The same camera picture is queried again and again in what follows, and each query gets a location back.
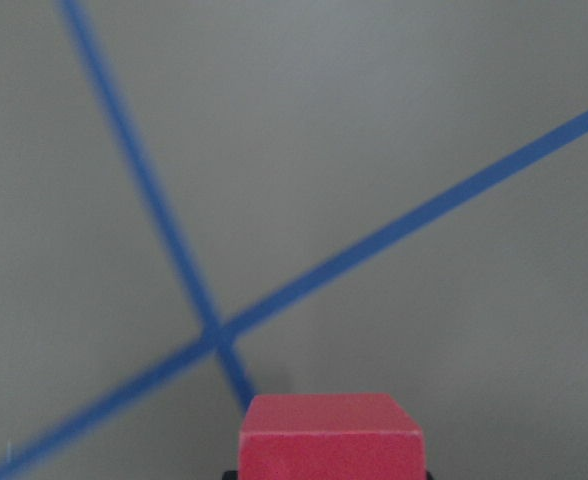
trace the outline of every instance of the block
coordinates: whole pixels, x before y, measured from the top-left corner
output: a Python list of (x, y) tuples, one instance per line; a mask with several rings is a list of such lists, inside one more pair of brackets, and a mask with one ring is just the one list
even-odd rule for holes
[(386, 394), (259, 395), (239, 480), (425, 480), (419, 425)]

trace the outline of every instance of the red cube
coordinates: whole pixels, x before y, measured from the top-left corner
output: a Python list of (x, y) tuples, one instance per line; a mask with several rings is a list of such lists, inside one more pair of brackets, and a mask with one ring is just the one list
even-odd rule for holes
[(387, 394), (259, 395), (239, 480), (425, 480), (423, 432)]

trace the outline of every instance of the blue stripe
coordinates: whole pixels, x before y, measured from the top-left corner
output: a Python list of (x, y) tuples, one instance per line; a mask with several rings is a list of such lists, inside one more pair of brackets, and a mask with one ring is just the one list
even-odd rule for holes
[[(101, 55), (90, 20), (76, 0), (62, 0), (61, 6), (127, 163), (174, 261), (185, 295), (191, 298), (203, 327), (206, 330), (217, 331), (221, 322), (205, 286), (203, 275), (197, 267), (186, 238), (181, 235), (178, 222), (153, 171), (150, 157), (143, 147), (141, 136), (134, 127), (132, 116), (127, 111), (116, 82)], [(237, 400), (240, 406), (246, 409), (254, 396), (254, 387), (231, 343), (221, 342), (218, 352), (219, 360), (234, 388)]]
[(335, 255), (234, 317), (222, 332), (218, 332), (224, 334), (224, 337), (204, 336), (197, 342), (188, 344), (85, 409), (64, 419), (23, 449), (17, 449), (11, 462), (6, 463), (5, 458), (1, 459), (0, 480), (14, 477), (37, 461), (72, 443), (91, 428), (117, 415), (134, 401), (151, 394), (217, 348), (217, 342), (230, 342), (232, 338), (249, 332), (260, 322), (302, 299), (314, 289), (586, 133), (588, 111)]
[(467, 180), (454, 185), (267, 295), (235, 315), (226, 326), (226, 330), (231, 338), (246, 333), (382, 250), (586, 133), (588, 133), (588, 111), (493, 163)]

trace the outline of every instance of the red front face of block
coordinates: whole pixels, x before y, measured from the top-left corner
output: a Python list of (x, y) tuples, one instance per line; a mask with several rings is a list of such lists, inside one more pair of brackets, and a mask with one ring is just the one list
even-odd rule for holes
[(420, 427), (384, 394), (260, 395), (240, 480), (425, 480)]

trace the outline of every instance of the gray floor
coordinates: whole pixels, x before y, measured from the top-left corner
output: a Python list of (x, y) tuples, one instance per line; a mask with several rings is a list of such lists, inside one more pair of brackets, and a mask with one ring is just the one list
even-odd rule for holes
[[(221, 310), (588, 109), (588, 2), (88, 2)], [(198, 334), (55, 2), (0, 1), (0, 455)], [(239, 344), (387, 391), (437, 479), (588, 478), (588, 136)], [(38, 479), (218, 478), (213, 359)]]

